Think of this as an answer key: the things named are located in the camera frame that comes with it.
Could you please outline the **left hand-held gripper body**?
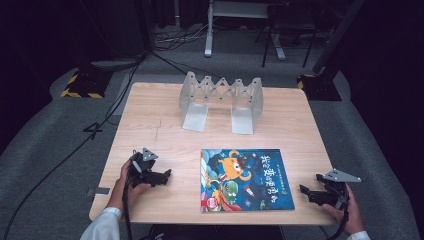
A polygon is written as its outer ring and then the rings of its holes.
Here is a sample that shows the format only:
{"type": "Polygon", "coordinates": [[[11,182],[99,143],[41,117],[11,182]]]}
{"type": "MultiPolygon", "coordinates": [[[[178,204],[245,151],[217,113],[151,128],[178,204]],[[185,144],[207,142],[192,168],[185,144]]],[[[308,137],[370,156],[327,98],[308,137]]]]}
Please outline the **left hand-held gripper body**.
{"type": "Polygon", "coordinates": [[[152,187],[156,185],[153,180],[152,167],[157,158],[158,156],[147,148],[144,148],[141,152],[133,151],[128,171],[129,183],[132,187],[136,187],[141,183],[150,184],[152,187]]]}

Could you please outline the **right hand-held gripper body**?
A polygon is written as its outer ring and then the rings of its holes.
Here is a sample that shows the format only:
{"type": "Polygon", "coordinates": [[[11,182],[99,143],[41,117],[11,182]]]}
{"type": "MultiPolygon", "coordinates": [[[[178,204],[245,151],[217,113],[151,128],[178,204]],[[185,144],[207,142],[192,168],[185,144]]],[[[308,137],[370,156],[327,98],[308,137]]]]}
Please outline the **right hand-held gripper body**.
{"type": "Polygon", "coordinates": [[[333,169],[326,174],[322,174],[325,179],[331,182],[331,186],[325,189],[329,195],[329,205],[338,210],[347,208],[349,194],[347,191],[347,183],[359,183],[362,181],[360,177],[353,176],[341,170],[333,169]]]}

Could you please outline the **blue cartoon picture book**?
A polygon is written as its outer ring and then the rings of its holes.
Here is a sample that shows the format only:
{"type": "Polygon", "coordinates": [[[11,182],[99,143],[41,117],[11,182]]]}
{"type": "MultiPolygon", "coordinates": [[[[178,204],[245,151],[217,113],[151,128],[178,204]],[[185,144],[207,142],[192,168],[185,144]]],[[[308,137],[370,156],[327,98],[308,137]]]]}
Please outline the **blue cartoon picture book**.
{"type": "Polygon", "coordinates": [[[294,210],[279,149],[202,149],[202,212],[294,210]]]}

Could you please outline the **grey expandable metal book rack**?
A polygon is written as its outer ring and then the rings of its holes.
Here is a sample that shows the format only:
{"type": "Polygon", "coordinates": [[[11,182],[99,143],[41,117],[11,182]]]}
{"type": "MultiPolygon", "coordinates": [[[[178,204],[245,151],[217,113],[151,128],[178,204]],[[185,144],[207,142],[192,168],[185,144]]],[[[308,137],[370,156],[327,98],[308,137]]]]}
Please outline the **grey expandable metal book rack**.
{"type": "Polygon", "coordinates": [[[264,108],[262,81],[254,78],[245,85],[241,79],[229,84],[225,78],[217,83],[211,76],[201,81],[194,72],[188,71],[179,95],[179,108],[182,110],[182,128],[204,131],[213,101],[231,103],[231,127],[233,134],[252,135],[258,118],[264,108]]]}

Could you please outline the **person's left hand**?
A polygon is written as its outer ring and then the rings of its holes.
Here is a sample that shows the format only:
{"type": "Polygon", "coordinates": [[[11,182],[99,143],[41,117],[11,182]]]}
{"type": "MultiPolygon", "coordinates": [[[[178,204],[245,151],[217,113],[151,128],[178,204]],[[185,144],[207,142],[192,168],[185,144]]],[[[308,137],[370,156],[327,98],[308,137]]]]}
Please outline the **person's left hand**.
{"type": "MultiPolygon", "coordinates": [[[[110,199],[107,203],[107,207],[114,207],[119,209],[120,211],[124,210],[123,205],[123,193],[124,187],[126,185],[126,178],[128,173],[128,168],[131,165],[131,161],[127,160],[124,165],[121,167],[120,177],[116,180],[114,188],[112,190],[110,199]]],[[[127,193],[127,204],[128,208],[131,209],[137,201],[137,198],[147,191],[151,187],[150,184],[141,183],[137,185],[135,188],[132,186],[128,187],[127,193]]]]}

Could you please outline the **person's right hand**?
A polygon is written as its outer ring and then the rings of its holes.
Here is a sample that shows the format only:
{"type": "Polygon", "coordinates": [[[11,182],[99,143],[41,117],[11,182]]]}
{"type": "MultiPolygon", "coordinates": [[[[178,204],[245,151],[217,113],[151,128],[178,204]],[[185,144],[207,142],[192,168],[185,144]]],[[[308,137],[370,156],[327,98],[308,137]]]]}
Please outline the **person's right hand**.
{"type": "MultiPolygon", "coordinates": [[[[353,233],[366,231],[362,216],[360,213],[359,205],[356,201],[356,198],[349,186],[347,186],[347,191],[349,194],[349,203],[348,203],[348,213],[349,218],[345,224],[344,231],[349,236],[353,233]]],[[[329,204],[323,204],[322,208],[326,211],[330,216],[332,216],[337,222],[341,222],[344,216],[344,212],[342,210],[338,210],[335,207],[329,204]]]]}

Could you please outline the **black yellow striped stand base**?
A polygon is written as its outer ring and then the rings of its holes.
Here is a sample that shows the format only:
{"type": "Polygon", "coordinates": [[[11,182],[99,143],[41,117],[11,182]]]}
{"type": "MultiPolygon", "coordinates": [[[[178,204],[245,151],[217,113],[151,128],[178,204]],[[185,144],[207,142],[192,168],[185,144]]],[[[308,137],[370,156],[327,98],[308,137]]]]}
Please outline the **black yellow striped stand base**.
{"type": "Polygon", "coordinates": [[[76,71],[62,91],[61,96],[95,99],[104,98],[112,75],[112,72],[102,70],[92,70],[90,72],[76,71]]]}
{"type": "Polygon", "coordinates": [[[297,87],[304,91],[310,101],[340,101],[341,97],[332,81],[321,75],[302,74],[297,77],[297,87]]]}

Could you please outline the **black chair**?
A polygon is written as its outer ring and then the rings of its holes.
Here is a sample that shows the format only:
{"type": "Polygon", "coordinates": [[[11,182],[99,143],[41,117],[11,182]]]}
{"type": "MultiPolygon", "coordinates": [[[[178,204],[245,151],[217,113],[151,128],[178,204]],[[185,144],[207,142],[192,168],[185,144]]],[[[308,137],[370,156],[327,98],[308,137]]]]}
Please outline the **black chair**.
{"type": "Polygon", "coordinates": [[[266,34],[262,66],[265,66],[270,43],[273,43],[275,48],[282,49],[279,35],[291,34],[294,37],[290,43],[291,48],[299,45],[302,38],[309,38],[309,45],[305,47],[306,55],[302,63],[302,67],[305,67],[318,32],[311,4],[308,1],[276,0],[267,6],[266,14],[266,25],[260,30],[255,40],[258,42],[262,34],[266,34]]]}

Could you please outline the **grey slanted stand post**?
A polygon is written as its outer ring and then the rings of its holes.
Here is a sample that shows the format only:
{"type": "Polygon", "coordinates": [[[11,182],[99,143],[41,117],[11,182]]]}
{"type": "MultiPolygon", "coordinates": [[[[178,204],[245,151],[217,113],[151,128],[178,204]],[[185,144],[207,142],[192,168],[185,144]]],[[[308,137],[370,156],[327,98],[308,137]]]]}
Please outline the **grey slanted stand post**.
{"type": "Polygon", "coordinates": [[[364,2],[365,0],[352,0],[351,5],[347,8],[345,15],[340,20],[322,54],[313,66],[312,71],[314,73],[320,73],[329,66],[330,60],[335,56],[336,49],[341,44],[344,34],[348,31],[364,2]]]}

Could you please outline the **white desk frame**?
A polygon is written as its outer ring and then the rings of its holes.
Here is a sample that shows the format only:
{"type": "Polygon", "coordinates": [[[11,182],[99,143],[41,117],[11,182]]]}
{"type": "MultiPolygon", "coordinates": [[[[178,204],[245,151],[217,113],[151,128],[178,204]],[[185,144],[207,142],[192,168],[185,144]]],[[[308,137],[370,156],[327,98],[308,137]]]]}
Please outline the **white desk frame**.
{"type": "Polygon", "coordinates": [[[209,0],[204,56],[212,56],[214,18],[236,17],[266,19],[267,6],[268,3],[244,2],[236,0],[209,0]]]}

